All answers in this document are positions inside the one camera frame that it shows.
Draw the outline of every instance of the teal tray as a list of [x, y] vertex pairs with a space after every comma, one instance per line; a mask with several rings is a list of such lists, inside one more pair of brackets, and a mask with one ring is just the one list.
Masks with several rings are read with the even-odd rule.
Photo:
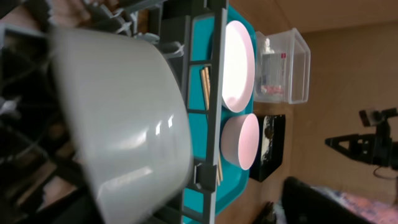
[[[246, 21], [233, 7], [228, 8], [228, 21], [239, 21], [246, 27], [252, 40], [254, 56], [256, 56], [257, 42], [256, 34], [252, 25]], [[209, 60], [211, 57], [212, 35], [214, 31], [214, 17], [196, 21], [193, 26], [193, 46], [192, 60]], [[203, 67], [192, 67], [190, 74], [190, 96], [189, 108], [204, 110], [205, 102], [201, 85], [200, 70]], [[221, 110], [221, 129], [222, 133], [225, 122], [230, 117], [249, 114], [253, 112], [253, 96], [247, 107], [240, 113], [234, 113], [222, 107]], [[189, 123], [192, 135], [193, 155], [198, 158], [206, 157], [207, 143], [207, 117], [205, 114], [189, 114]], [[249, 171], [242, 170], [221, 156], [224, 180], [217, 187], [216, 193], [216, 215], [224, 210], [231, 202], [240, 196], [248, 184]], [[203, 195], [194, 190], [184, 190], [184, 205], [197, 212], [203, 212]], [[191, 219], [184, 217], [184, 223], [189, 223]]]

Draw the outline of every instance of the plastic container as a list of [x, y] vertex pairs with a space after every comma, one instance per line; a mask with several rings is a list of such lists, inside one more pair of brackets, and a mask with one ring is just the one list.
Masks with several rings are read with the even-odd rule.
[[254, 101], [308, 101], [311, 51], [296, 28], [264, 36], [256, 32]]

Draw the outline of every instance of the wooden surface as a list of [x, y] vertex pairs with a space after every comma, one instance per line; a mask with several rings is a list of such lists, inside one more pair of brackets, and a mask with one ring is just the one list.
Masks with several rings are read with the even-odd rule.
[[[392, 202], [394, 181], [373, 177], [376, 166], [352, 161], [324, 141], [374, 133], [375, 128], [363, 127], [358, 111], [398, 106], [398, 23], [316, 32], [304, 39], [312, 51], [310, 97], [295, 106], [292, 174], [309, 184]], [[398, 119], [389, 122], [398, 141]]]
[[300, 32], [398, 20], [396, 0], [276, 0]]

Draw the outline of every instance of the gray dish rack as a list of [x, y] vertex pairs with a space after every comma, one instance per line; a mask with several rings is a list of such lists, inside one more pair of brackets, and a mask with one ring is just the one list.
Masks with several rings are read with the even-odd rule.
[[[35, 2], [39, 2], [40, 7], [33, 4]], [[194, 158], [192, 175], [186, 186], [203, 194], [203, 213], [184, 206], [182, 190], [144, 223], [182, 223], [183, 217], [191, 218], [194, 223], [214, 223], [228, 0], [120, 0], [120, 8], [114, 12], [105, 5], [82, 2], [91, 14], [93, 22], [86, 28], [144, 39], [157, 46], [174, 70], [187, 113], [208, 115], [206, 159]], [[48, 1], [30, 0], [26, 1], [25, 6], [41, 23], [43, 30], [54, 25], [50, 19], [51, 5]], [[45, 6], [46, 13], [43, 13], [42, 6]], [[137, 31], [138, 15], [144, 9], [149, 11], [149, 32], [140, 34]], [[194, 24], [208, 17], [215, 18], [211, 59], [193, 60]], [[190, 71], [196, 66], [208, 66], [212, 74], [210, 77], [212, 94], [208, 111], [192, 110], [188, 107]]]

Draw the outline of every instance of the white bowl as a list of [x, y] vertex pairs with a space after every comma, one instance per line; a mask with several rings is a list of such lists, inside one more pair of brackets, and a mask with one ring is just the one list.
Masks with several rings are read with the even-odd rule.
[[226, 26], [223, 106], [238, 113], [250, 101], [254, 85], [254, 50], [250, 35], [239, 21]]
[[192, 143], [173, 73], [150, 43], [56, 29], [56, 78], [106, 223], [139, 223], [187, 183]]

